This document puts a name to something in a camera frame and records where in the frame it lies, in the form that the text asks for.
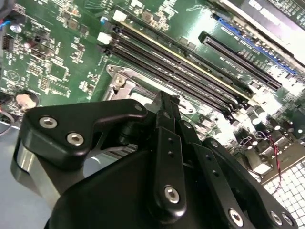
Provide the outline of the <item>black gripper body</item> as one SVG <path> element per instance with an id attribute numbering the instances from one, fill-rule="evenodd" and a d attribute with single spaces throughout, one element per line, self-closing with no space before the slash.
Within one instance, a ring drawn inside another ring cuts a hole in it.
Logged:
<path id="1" fill-rule="evenodd" d="M 184 166 L 186 213 L 162 224 L 148 210 L 152 153 L 126 156 L 66 190 L 48 221 L 50 229 L 224 229 L 203 177 Z"/>

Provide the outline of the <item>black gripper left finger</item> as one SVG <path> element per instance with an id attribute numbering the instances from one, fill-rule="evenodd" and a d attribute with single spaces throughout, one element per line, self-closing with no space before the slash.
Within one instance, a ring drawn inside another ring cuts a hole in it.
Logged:
<path id="1" fill-rule="evenodd" d="M 171 95 L 36 107 L 23 117 L 14 160 L 53 211 L 73 185 L 118 160 L 152 153 L 148 210 L 180 217 L 187 210 L 183 140 Z"/>

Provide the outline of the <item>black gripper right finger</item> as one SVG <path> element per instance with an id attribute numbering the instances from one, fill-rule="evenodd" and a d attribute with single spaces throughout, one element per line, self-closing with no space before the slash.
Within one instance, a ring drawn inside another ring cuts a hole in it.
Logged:
<path id="1" fill-rule="evenodd" d="M 296 229 L 296 220 L 215 139 L 200 141 L 193 126 L 181 119 L 177 96 L 171 97 L 188 156 L 203 176 L 221 229 Z"/>

